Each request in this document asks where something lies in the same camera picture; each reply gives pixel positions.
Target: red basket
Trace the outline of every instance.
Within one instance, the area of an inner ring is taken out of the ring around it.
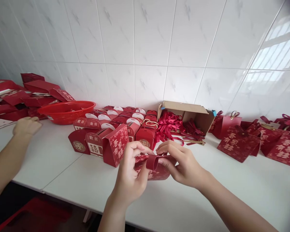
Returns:
[[[68,101],[43,106],[38,113],[45,114],[55,124],[68,125],[79,117],[85,117],[95,106],[96,103],[92,101]]]

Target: red paper bag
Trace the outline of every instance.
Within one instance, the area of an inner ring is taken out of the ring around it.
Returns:
[[[235,127],[236,125],[240,125],[242,121],[242,118],[239,117],[239,112],[233,111],[230,116],[225,115],[222,116],[222,119],[220,119],[213,130],[213,135],[215,135],[218,139],[224,138],[227,130],[229,127]]]
[[[266,124],[262,124],[259,130],[262,132],[260,149],[265,156],[283,134],[290,134],[290,131],[275,129]]]
[[[249,155],[256,156],[259,151],[261,137],[257,137],[244,131],[240,126],[230,127],[221,140],[217,149],[243,163]]]
[[[34,73],[21,73],[23,83],[31,82],[31,81],[36,81],[36,80],[41,80],[45,81],[45,78],[43,76],[34,74]]]
[[[102,139],[103,161],[113,167],[119,165],[123,157],[123,150],[129,142],[126,124],[121,124]]]
[[[290,135],[283,134],[272,147],[267,157],[290,165]]]
[[[214,119],[212,125],[210,126],[210,129],[209,129],[209,131],[208,131],[209,133],[213,133],[213,130],[214,130],[214,128],[215,128],[217,122],[219,122],[219,121],[222,119],[222,117],[223,117],[222,114],[223,114],[223,111],[219,111],[219,112],[217,113],[217,116],[215,117],[215,119]]]
[[[147,160],[146,168],[149,169],[148,180],[165,180],[170,176],[170,172],[162,164],[158,163],[158,160],[161,157],[170,160],[174,165],[177,163],[176,159],[170,155],[140,155],[135,157],[134,169],[137,173],[139,173]]]

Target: white tile wall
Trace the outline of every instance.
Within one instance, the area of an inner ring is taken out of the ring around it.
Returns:
[[[290,115],[290,0],[0,0],[0,79],[78,100]]]

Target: red gift box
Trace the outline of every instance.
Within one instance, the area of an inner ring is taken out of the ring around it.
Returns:
[[[155,128],[140,128],[135,135],[135,140],[140,141],[144,146],[149,147],[151,150],[155,148]]]
[[[170,176],[170,172],[162,164],[158,163],[161,157],[168,159],[173,165],[177,163],[176,159],[170,155],[140,155],[135,157],[134,170],[139,173],[145,161],[147,161],[146,168],[149,169],[148,180],[165,180]]]
[[[119,115],[123,112],[123,109],[120,106],[114,106],[113,109],[108,110],[107,114],[115,114],[115,115]]]
[[[133,110],[133,112],[134,113],[141,113],[141,114],[143,114],[143,116],[146,114],[146,111],[144,109],[142,109],[142,108],[135,108]]]
[[[126,116],[126,117],[131,118],[132,115],[133,115],[133,112],[124,111],[124,112],[121,112],[119,116]]]
[[[22,109],[11,113],[0,114],[0,119],[18,121],[21,118],[28,117],[28,109]]]
[[[127,119],[125,116],[118,116],[112,120],[112,122],[120,122],[126,124]]]
[[[98,115],[98,119],[99,120],[108,120],[108,121],[112,121],[113,119],[115,119],[117,117],[117,115],[115,114],[111,114],[111,115],[108,115],[108,114],[99,114]]]
[[[31,82],[31,81],[45,81],[45,78],[43,76],[34,74],[34,73],[21,73],[23,83]]]
[[[123,108],[123,111],[124,111],[124,112],[133,112],[134,109],[135,109],[134,107],[128,106],[128,107],[126,107],[126,108]]]
[[[215,119],[214,119],[212,125],[210,126],[210,129],[209,129],[209,131],[208,131],[209,133],[213,133],[213,130],[214,130],[214,128],[215,128],[217,122],[219,122],[219,121],[222,119],[222,117],[223,117],[222,114],[223,114],[223,111],[219,111],[219,112],[217,113],[217,116],[215,117]]]
[[[239,112],[237,111],[233,111],[230,116],[222,116],[222,119],[216,122],[215,128],[213,130],[213,135],[215,135],[218,139],[224,138],[229,127],[234,128],[236,125],[239,126],[241,124],[242,118],[238,116]]]
[[[6,89],[18,90],[19,87],[11,80],[0,80],[0,91]]]
[[[12,106],[23,103],[22,98],[29,97],[29,95],[23,90],[14,90],[12,92],[0,95],[2,103],[6,103]]]
[[[290,165],[290,135],[283,134],[275,144],[272,144],[267,157]]]
[[[28,115],[29,117],[38,117],[39,120],[47,119],[48,117],[44,114],[38,113],[38,108],[32,107],[28,109]]]
[[[145,114],[142,113],[133,113],[132,118],[139,118],[144,120]]]
[[[91,155],[103,158],[102,139],[112,131],[112,129],[106,128],[96,133],[91,132],[86,134],[85,140]]]
[[[156,131],[158,129],[158,122],[149,121],[149,120],[145,119],[141,127],[155,129],[155,133],[156,133]]]
[[[81,129],[73,131],[68,138],[74,151],[90,155],[90,151],[85,140],[86,134],[90,132],[96,133],[98,130],[99,129]]]
[[[112,110],[112,109],[114,109],[114,107],[113,106],[105,106],[105,107],[103,107],[103,109]]]
[[[24,87],[31,92],[39,92],[39,93],[50,93],[52,89],[60,89],[59,85],[55,85],[41,80],[24,83]]]
[[[121,124],[105,136],[102,142],[104,163],[117,167],[123,157],[123,151],[129,142],[127,125]]]
[[[62,102],[73,102],[75,99],[65,90],[51,89],[49,94]]]
[[[243,163],[249,155],[258,154],[260,142],[260,136],[251,135],[236,125],[227,130],[217,149]]]
[[[100,114],[105,114],[105,115],[107,115],[107,110],[106,110],[106,109],[93,110],[92,112],[85,114],[85,116],[86,116],[87,118],[98,119],[98,116],[99,116]]]
[[[56,100],[56,98],[53,97],[24,97],[22,98],[23,102],[28,107],[43,107],[46,105],[49,105],[53,101]]]
[[[157,117],[158,113],[157,113],[157,111],[148,110],[148,111],[146,112],[146,115],[154,115],[154,116]]]
[[[104,128],[111,128],[112,130],[115,130],[117,127],[119,127],[122,123],[121,122],[107,122],[107,123],[103,123],[101,125],[101,128],[104,129]]]
[[[134,123],[136,123],[136,124],[141,126],[142,123],[143,123],[143,120],[140,119],[140,118],[129,118],[129,119],[127,119],[126,123],[130,123],[130,122],[134,122]]]
[[[262,124],[260,129],[261,136],[261,151],[265,156],[269,154],[273,144],[275,144],[283,134],[290,134],[290,131],[275,129],[266,124]]]
[[[131,122],[127,124],[127,130],[128,130],[128,136],[129,136],[129,142],[135,141],[135,135],[138,132],[140,128],[140,125]]]
[[[147,115],[145,115],[145,118],[144,118],[144,120],[149,120],[149,121],[157,121],[157,116],[156,115],[149,115],[149,114],[147,114]]]
[[[0,114],[10,113],[10,112],[14,112],[14,111],[17,111],[17,108],[15,106],[0,105]]]
[[[101,129],[104,123],[109,123],[109,120],[96,120],[93,118],[77,118],[73,122],[75,130],[80,130],[84,128],[90,129]]]

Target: folded red cardboard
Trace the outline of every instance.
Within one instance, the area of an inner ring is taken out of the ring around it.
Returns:
[[[28,109],[25,108],[22,110],[11,112],[11,113],[0,114],[0,119],[10,120],[10,121],[18,121],[19,119],[25,118],[28,116],[29,116]]]
[[[43,76],[34,74],[34,73],[21,73],[23,83],[31,82],[31,81],[45,81],[45,78]]]
[[[157,116],[158,113],[157,113],[157,111],[148,110],[148,111],[146,112],[146,115],[154,115],[154,116]]]
[[[22,98],[24,104],[28,107],[43,107],[56,100],[54,97],[25,97]]]
[[[49,94],[62,102],[73,102],[75,99],[65,90],[62,89],[50,89]]]
[[[15,106],[17,104],[23,103],[22,98],[30,97],[29,94],[27,94],[23,90],[14,90],[12,92],[0,95],[0,100],[2,103],[6,103],[12,106]]]
[[[85,140],[86,134],[90,132],[96,133],[97,131],[98,129],[81,129],[73,131],[68,138],[74,151],[90,155],[90,151]]]
[[[14,112],[14,111],[17,111],[17,108],[15,106],[0,105],[0,114],[10,113],[10,112]]]
[[[139,128],[140,128],[140,125],[134,122],[127,123],[129,142],[135,141],[135,135],[138,132]]]
[[[290,135],[283,134],[279,140],[273,144],[267,157],[290,165]]]
[[[177,163],[176,159],[170,155],[140,155],[135,157],[134,170],[139,173],[145,161],[147,161],[146,168],[149,169],[148,180],[165,180],[170,176],[170,172],[162,164],[158,163],[160,158],[168,159],[173,165]]]
[[[0,80],[0,91],[6,89],[18,90],[19,86],[11,80]]]
[[[128,106],[128,107],[126,107],[126,108],[123,108],[123,111],[124,111],[124,112],[133,112],[134,109],[135,109],[134,107]]]
[[[103,161],[113,167],[119,165],[123,151],[129,142],[126,124],[121,124],[102,139]]]
[[[110,128],[105,128],[96,133],[91,132],[86,134],[85,139],[91,155],[103,158],[102,139],[112,131]]]
[[[41,80],[24,83],[24,87],[31,92],[39,92],[39,93],[50,93],[52,89],[60,89],[59,85],[55,85]]]
[[[187,103],[179,103],[173,101],[163,101],[158,108],[158,120],[164,109],[173,112],[176,115],[182,116],[183,122],[193,119],[195,126],[200,128],[206,135],[212,125],[215,116],[210,110],[206,110],[203,106]]]
[[[140,128],[135,135],[135,140],[140,141],[144,146],[151,150],[155,148],[156,129],[154,128]]]

